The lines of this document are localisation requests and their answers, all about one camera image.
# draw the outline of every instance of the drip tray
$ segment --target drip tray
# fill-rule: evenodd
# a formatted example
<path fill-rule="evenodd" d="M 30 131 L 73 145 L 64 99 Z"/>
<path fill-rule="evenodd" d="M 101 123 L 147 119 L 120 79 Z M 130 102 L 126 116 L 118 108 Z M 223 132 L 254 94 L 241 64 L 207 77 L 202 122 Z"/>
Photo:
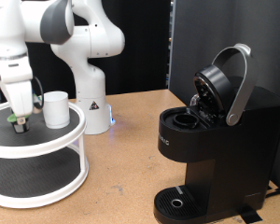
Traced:
<path fill-rule="evenodd" d="M 178 222 L 178 220 L 202 217 L 205 212 L 195 202 L 188 189 L 185 186 L 180 186 L 164 189 L 157 194 L 155 198 L 156 219 L 160 215 Z"/>
<path fill-rule="evenodd" d="M 38 157 L 0 159 L 0 194 L 12 198 L 49 194 L 70 184 L 79 173 L 79 155 L 70 147 Z"/>

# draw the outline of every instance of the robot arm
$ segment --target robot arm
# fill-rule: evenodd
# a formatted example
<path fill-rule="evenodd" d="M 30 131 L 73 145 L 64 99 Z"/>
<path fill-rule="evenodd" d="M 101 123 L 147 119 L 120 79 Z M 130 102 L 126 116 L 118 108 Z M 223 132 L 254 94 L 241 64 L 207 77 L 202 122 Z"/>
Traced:
<path fill-rule="evenodd" d="M 0 86 L 17 118 L 33 110 L 33 75 L 24 36 L 20 2 L 0 1 Z"/>
<path fill-rule="evenodd" d="M 85 134 L 107 131 L 114 120 L 111 106 L 105 98 L 105 74 L 91 64 L 88 58 L 118 55 L 123 51 L 123 32 L 106 16 L 102 0 L 73 0 L 73 11 L 88 22 L 76 26 L 73 36 L 62 45 L 51 45 L 53 52 L 72 69 L 77 105 L 83 110 L 87 127 Z"/>
<path fill-rule="evenodd" d="M 0 86 L 18 124 L 33 112 L 33 72 L 25 41 L 63 44 L 74 29 L 71 6 L 71 0 L 0 0 Z"/>

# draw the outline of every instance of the black coffee maker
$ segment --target black coffee maker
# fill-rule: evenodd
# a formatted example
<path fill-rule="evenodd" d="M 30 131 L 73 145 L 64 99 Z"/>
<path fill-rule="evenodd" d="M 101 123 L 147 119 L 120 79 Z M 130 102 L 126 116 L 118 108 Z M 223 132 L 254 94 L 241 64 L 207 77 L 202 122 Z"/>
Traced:
<path fill-rule="evenodd" d="M 244 58 L 244 78 L 221 71 L 234 54 Z M 185 185 L 155 197 L 160 223 L 208 223 L 263 206 L 280 139 L 280 97 L 255 87 L 257 67 L 248 46 L 226 48 L 195 74 L 191 106 L 161 113 L 159 151 L 186 162 L 187 171 Z"/>

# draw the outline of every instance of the white round rack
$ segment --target white round rack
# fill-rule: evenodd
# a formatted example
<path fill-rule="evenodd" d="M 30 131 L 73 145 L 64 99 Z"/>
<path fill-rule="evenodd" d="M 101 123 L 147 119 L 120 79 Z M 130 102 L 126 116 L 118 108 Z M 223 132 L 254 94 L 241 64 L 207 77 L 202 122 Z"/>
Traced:
<path fill-rule="evenodd" d="M 44 206 L 65 198 L 83 184 L 89 172 L 84 149 L 86 119 L 79 107 L 72 103 L 69 103 L 69 107 L 74 121 L 71 116 L 72 127 L 68 131 L 60 129 L 62 133 L 58 133 L 56 130 L 46 130 L 44 120 L 38 117 L 26 135 L 12 134 L 9 143 L 14 140 L 16 147 L 4 146 L 8 144 L 0 142 L 1 206 Z M 8 103 L 1 104 L 0 114 L 6 113 L 8 109 Z M 6 123 L 1 123 L 4 124 L 0 126 L 0 132 L 9 131 L 9 127 L 4 126 Z"/>

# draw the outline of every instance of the table surface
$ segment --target table surface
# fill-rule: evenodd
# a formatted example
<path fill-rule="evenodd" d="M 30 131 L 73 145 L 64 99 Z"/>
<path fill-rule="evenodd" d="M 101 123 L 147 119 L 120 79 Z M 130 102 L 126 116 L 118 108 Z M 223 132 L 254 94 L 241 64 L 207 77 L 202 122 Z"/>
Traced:
<path fill-rule="evenodd" d="M 90 173 L 80 189 L 40 208 L 0 207 L 0 224 L 158 223 L 153 216 L 155 195 L 183 185 L 186 172 L 185 163 L 170 161 L 158 151 L 159 115 L 184 104 L 168 90 L 106 98 L 116 124 L 106 133 L 85 136 Z M 260 223 L 280 224 L 280 195 L 268 198 L 258 213 L 263 219 Z M 244 224 L 239 216 L 219 223 Z"/>

